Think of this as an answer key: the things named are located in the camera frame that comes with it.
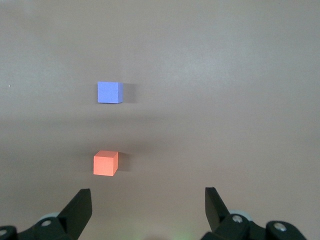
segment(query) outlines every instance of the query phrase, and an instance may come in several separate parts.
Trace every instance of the block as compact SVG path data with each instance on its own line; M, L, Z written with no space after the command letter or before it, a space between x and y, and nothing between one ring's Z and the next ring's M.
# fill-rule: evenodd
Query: block
M118 169L118 151L99 151L93 157L93 174L113 176Z
M98 82L98 103L119 104L123 102L124 84L122 82Z

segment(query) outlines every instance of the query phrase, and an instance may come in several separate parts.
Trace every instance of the orange cube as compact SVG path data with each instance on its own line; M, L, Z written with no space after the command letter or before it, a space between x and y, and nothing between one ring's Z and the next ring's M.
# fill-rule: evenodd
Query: orange cube
M118 169L118 151L99 151L93 157L93 174L113 176Z

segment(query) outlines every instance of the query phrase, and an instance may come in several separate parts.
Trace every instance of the table surface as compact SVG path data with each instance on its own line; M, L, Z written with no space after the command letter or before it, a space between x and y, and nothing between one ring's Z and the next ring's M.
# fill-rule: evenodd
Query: table surface
M90 188L81 240L198 240L205 187L320 239L320 2L0 1L0 226ZM97 103L97 82L124 83ZM93 175L99 150L115 176Z

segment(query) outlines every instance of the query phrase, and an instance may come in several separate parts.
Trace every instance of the screw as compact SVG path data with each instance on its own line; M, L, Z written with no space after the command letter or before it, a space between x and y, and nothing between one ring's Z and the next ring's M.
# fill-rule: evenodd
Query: screw
M275 229L281 231L281 232L285 232L287 231L287 228L285 225L283 225L282 223L280 222L276 222L275 224L273 224L273 226L275 227Z
M8 232L8 231L7 231L6 229L0 230L0 236L6 235L7 232Z
M51 221L50 220L46 220L43 223L41 223L41 227L46 227L46 226L49 226L50 224L51 224Z
M239 224L243 222L242 217L240 217L239 215L234 215L232 217L232 220L235 221L236 223L239 223Z

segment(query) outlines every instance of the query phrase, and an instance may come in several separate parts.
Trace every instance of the blue cube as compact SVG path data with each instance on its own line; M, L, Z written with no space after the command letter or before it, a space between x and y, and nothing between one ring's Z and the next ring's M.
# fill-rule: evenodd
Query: blue cube
M124 84L122 82L98 82L98 103L119 104L123 102Z

